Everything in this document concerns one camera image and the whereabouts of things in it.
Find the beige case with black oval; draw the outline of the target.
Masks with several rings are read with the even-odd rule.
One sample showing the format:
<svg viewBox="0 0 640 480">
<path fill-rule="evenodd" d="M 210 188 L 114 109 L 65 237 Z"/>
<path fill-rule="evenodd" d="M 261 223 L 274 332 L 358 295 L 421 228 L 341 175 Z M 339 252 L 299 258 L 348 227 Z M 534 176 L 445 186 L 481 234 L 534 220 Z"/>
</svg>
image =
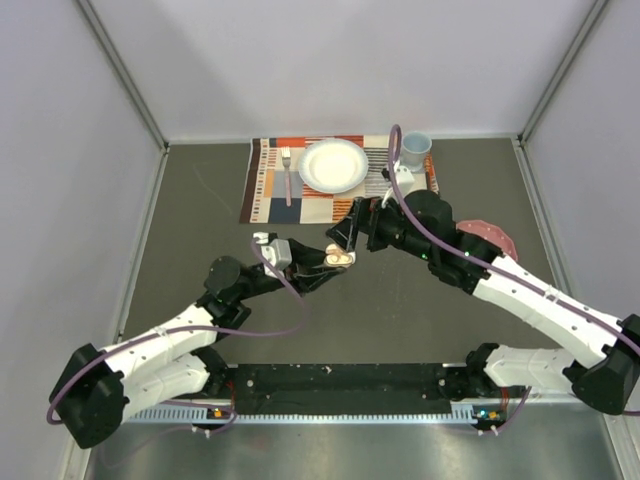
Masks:
<svg viewBox="0 0 640 480">
<path fill-rule="evenodd" d="M 329 244 L 325 249 L 324 264 L 330 268 L 349 268 L 356 261 L 355 252 L 347 252 L 337 244 Z"/>
</svg>

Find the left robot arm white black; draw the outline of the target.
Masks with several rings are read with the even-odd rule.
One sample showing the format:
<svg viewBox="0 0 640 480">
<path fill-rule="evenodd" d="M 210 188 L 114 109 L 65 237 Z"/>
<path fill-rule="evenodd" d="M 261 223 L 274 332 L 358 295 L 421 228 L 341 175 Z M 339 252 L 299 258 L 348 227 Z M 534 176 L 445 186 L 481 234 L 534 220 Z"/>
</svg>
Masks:
<svg viewBox="0 0 640 480">
<path fill-rule="evenodd" d="M 315 249 L 264 232 L 253 236 L 251 249 L 258 260 L 252 266 L 232 256 L 215 259 L 203 295 L 172 319 L 127 341 L 78 348 L 49 396 L 47 423 L 64 426 L 89 449 L 147 408 L 183 395 L 220 394 L 227 374 L 212 346 L 244 335 L 246 300 L 286 289 L 302 302 L 356 259 L 335 243 Z"/>
</svg>

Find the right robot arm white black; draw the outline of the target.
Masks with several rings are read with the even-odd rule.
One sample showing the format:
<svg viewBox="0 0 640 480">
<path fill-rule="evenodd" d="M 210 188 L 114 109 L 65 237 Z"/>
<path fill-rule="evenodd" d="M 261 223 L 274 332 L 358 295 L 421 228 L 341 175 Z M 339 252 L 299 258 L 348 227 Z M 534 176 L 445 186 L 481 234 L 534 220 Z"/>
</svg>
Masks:
<svg viewBox="0 0 640 480">
<path fill-rule="evenodd" d="M 428 190 L 394 199 L 357 198 L 326 232 L 343 250 L 367 237 L 371 252 L 394 247 L 426 262 L 441 282 L 511 313 L 556 343 L 551 350 L 484 345 L 467 359 L 469 388 L 487 396 L 527 386 L 573 394 L 605 414 L 624 413 L 639 379 L 639 318 L 621 320 L 538 279 L 500 247 L 456 226 L 451 206 Z"/>
</svg>

